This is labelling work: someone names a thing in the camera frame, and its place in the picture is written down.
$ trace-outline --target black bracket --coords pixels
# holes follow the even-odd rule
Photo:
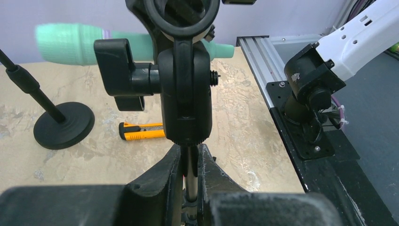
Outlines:
[[[275,107],[281,111],[282,115],[284,115],[284,104],[290,97],[292,90],[289,85],[281,87],[279,84],[280,81],[269,82],[266,85],[266,89]],[[283,117],[283,119],[284,126],[288,131],[288,135],[291,137],[295,149],[301,159],[311,160],[332,156],[335,154],[335,150],[331,146],[331,143],[323,130],[320,131],[320,128],[316,128],[315,130],[306,129],[311,126],[317,126],[317,124],[298,125],[291,122],[287,117]],[[312,138],[316,137],[317,135],[321,137],[317,142],[312,143]]]

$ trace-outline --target mint green foam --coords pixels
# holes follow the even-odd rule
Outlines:
[[[107,31],[84,24],[43,24],[36,27],[36,43],[44,60],[64,65],[96,65],[93,43],[98,39],[129,40],[135,61],[152,61],[152,40],[149,34]],[[211,60],[231,58],[234,46],[202,40]]]

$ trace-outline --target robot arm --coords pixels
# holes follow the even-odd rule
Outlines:
[[[342,81],[399,41],[399,1],[378,0],[316,47],[324,62],[331,60]]]
[[[345,87],[344,81],[399,41],[398,25],[399,1],[378,0],[338,30],[303,48],[284,68],[293,91],[285,105],[286,116],[296,122],[313,114],[317,118],[318,111],[331,106],[331,95]]]

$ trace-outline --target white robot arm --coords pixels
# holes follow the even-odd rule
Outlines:
[[[377,0],[316,47],[342,81],[399,41],[399,0]]]

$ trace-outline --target black knob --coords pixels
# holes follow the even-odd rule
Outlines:
[[[144,96],[160,92],[158,67],[133,62],[127,39],[96,40],[98,67],[108,95],[120,111],[144,111]]]

